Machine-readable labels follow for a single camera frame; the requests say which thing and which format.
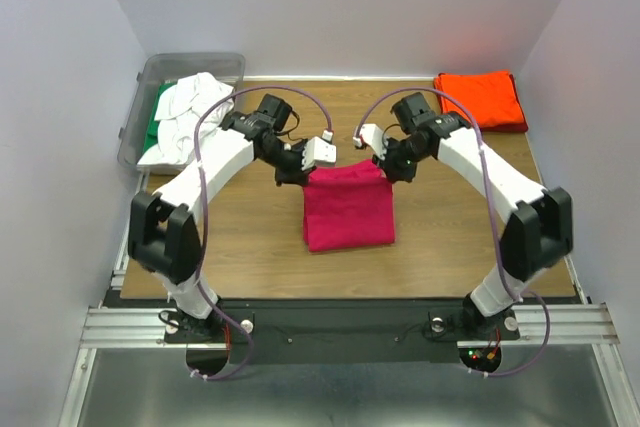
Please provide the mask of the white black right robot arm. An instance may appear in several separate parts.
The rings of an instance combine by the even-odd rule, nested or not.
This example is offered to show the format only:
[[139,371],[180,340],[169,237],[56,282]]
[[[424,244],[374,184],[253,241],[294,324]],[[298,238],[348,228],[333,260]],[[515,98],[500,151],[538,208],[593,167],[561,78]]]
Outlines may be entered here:
[[354,143],[372,149],[374,163],[389,182],[411,182],[419,162],[433,158],[486,200],[496,264],[465,296],[460,313],[463,331],[482,337],[521,301],[532,282],[572,251],[572,198],[565,189],[549,189],[512,167],[485,143],[464,107],[437,113],[416,92],[405,93],[391,111],[404,138],[366,122],[353,137]]

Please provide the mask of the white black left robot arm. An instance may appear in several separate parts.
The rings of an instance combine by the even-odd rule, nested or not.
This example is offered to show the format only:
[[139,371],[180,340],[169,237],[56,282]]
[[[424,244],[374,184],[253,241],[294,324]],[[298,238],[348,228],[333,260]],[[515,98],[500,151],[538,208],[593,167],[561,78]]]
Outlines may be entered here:
[[283,99],[263,96],[249,113],[230,112],[215,132],[194,145],[193,161],[152,193],[131,202],[128,255],[158,278],[176,303],[160,320],[173,332],[215,339],[225,322],[219,296],[202,274],[207,247],[208,205],[240,170],[259,159],[275,170],[278,185],[305,186],[311,167],[304,163],[307,142],[282,141],[294,109]]

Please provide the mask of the pink t shirt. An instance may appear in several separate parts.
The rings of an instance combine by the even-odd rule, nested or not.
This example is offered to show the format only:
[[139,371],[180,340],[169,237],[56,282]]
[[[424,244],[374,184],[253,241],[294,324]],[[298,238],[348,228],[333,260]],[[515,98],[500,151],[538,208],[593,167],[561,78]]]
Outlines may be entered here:
[[395,242],[392,184],[370,160],[313,171],[303,197],[303,240],[311,252]]

